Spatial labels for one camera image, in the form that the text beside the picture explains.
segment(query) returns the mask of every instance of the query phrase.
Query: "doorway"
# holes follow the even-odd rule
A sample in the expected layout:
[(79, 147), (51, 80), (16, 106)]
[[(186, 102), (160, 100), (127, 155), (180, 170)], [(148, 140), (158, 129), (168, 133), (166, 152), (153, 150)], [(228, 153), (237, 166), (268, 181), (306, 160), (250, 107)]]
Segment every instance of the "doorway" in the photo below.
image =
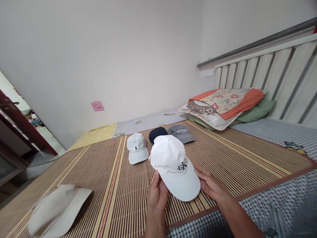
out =
[(22, 95), (0, 72), (0, 116), (42, 154), (61, 156), (65, 149), (27, 104)]

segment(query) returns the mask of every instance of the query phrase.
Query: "pink sticky note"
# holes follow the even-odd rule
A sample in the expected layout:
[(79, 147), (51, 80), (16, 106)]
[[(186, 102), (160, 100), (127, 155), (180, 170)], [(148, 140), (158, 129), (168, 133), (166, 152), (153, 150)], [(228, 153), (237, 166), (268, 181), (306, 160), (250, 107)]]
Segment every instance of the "pink sticky note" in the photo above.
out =
[(103, 111), (103, 110), (105, 110), (105, 109), (103, 108), (103, 106), (102, 106), (101, 101), (92, 102), (91, 105), (92, 105), (92, 107), (93, 107), (93, 109), (94, 109), (95, 111)]

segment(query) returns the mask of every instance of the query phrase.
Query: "gray rail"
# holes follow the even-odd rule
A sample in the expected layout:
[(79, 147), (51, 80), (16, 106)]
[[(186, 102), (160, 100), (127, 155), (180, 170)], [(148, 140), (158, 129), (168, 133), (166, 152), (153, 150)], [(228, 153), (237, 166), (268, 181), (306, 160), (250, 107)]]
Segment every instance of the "gray rail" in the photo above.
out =
[(310, 27), (316, 26), (316, 25), (317, 25), (317, 17), (312, 18), (312, 19), (310, 19), (308, 21), (302, 22), (302, 23), (300, 23), (298, 25), (292, 26), (290, 28), (287, 28), (286, 30), (280, 31), (278, 33), (275, 33), (273, 35), (270, 35), (268, 37), (265, 37), (263, 39), (255, 41), (253, 43), (250, 43), (248, 45), (242, 46), (242, 47), (240, 47), (238, 49), (235, 49), (235, 50), (230, 51), (228, 53), (225, 53), (223, 55), (217, 56), (217, 57), (215, 57), (213, 59), (210, 59), (210, 60), (207, 60), (205, 62), (202, 62), (202, 63), (198, 64), (197, 67), (200, 68), (200, 67), (202, 67), (202, 66), (204, 66), (206, 64), (210, 64), (210, 63), (215, 62), (217, 60), (220, 60), (220, 59), (235, 55), (237, 53), (252, 49), (254, 47), (269, 43), (271, 41), (277, 40), (277, 39), (282, 38), (284, 36), (288, 36), (288, 35), (294, 34), (296, 32), (299, 32), (301, 30), (305, 30), (307, 28), (310, 28)]

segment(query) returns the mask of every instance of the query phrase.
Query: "bed frame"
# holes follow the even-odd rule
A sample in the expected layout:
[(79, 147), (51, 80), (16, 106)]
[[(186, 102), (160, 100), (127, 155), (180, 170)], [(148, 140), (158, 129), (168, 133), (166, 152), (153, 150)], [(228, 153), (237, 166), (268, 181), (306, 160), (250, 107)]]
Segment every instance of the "bed frame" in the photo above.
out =
[(258, 88), (276, 100), (271, 119), (317, 127), (317, 34), (215, 66), (216, 87)]

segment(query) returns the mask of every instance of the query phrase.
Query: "white bucket hat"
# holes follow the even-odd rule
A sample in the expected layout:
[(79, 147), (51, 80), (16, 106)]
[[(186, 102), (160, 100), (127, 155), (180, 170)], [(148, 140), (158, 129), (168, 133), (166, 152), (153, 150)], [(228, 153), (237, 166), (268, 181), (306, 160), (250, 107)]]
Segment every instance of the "white bucket hat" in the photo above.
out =
[(156, 137), (149, 160), (177, 199), (187, 202), (199, 194), (200, 180), (186, 156), (183, 143), (176, 137)]
[(28, 229), (32, 236), (65, 235), (92, 191), (68, 184), (54, 187), (50, 192), (37, 203), (31, 215)]

